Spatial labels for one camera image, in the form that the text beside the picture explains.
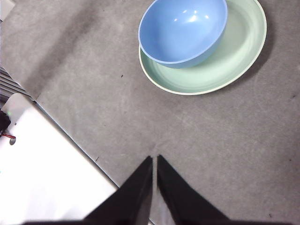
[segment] white table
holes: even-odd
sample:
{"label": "white table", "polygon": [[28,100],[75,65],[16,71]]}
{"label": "white table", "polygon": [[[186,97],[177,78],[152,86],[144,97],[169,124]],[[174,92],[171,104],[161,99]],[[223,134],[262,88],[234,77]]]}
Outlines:
{"label": "white table", "polygon": [[2,110],[16,142],[0,138],[0,225],[82,219],[117,189],[26,97]]}

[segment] bowl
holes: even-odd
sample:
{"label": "bowl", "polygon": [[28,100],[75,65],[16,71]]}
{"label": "bowl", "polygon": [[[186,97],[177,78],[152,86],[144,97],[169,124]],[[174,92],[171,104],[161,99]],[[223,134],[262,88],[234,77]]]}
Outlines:
{"label": "bowl", "polygon": [[141,19],[139,44],[164,66],[193,67],[216,50],[226,22],[225,0],[156,0]]}

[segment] light green plate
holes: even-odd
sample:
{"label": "light green plate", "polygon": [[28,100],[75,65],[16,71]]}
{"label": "light green plate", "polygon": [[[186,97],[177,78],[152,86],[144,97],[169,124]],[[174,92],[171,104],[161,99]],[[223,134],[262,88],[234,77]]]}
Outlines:
{"label": "light green plate", "polygon": [[267,22],[257,0],[227,0],[228,21],[223,39],[213,55],[192,68],[173,69],[149,59],[139,49],[147,77],[158,87],[180,95],[200,95],[218,90],[242,76],[263,48]]}

